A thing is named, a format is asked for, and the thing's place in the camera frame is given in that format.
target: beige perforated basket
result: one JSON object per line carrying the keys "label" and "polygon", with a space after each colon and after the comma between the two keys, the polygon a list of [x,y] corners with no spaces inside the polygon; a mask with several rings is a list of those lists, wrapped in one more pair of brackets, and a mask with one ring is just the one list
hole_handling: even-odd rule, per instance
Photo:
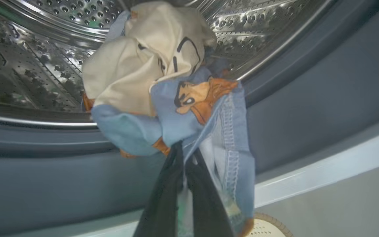
{"label": "beige perforated basket", "polygon": [[293,234],[276,218],[264,213],[256,213],[254,228],[247,237],[293,237]]}

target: orange cartoon animal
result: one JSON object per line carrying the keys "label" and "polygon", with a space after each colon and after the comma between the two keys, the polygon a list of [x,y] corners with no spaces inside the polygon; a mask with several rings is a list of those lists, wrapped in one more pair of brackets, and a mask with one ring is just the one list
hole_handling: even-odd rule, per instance
{"label": "orange cartoon animal", "polygon": [[222,78],[209,78],[209,81],[200,84],[191,84],[181,81],[175,96],[176,112],[186,114],[194,113],[197,121],[205,125],[212,115],[213,105],[217,100],[229,94],[238,86],[236,81],[228,81]]}

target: cartoon eye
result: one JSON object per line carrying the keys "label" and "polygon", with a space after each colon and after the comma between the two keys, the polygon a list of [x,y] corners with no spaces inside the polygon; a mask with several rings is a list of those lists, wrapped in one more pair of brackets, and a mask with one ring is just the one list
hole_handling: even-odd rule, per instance
{"label": "cartoon eye", "polygon": [[192,103],[194,103],[194,99],[193,98],[188,98],[187,100],[185,100],[185,102],[183,103],[184,105],[190,105],[190,104],[192,104]]}

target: beige fabric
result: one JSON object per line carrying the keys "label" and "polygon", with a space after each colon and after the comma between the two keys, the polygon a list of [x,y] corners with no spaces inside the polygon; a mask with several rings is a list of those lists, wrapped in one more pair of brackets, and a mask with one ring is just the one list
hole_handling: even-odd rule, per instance
{"label": "beige fabric", "polygon": [[153,116],[150,87],[156,81],[190,75],[204,58],[204,46],[215,48],[216,37],[196,9],[150,2],[132,11],[125,36],[104,43],[84,63],[84,88],[95,99],[94,106],[109,104],[123,112]]}

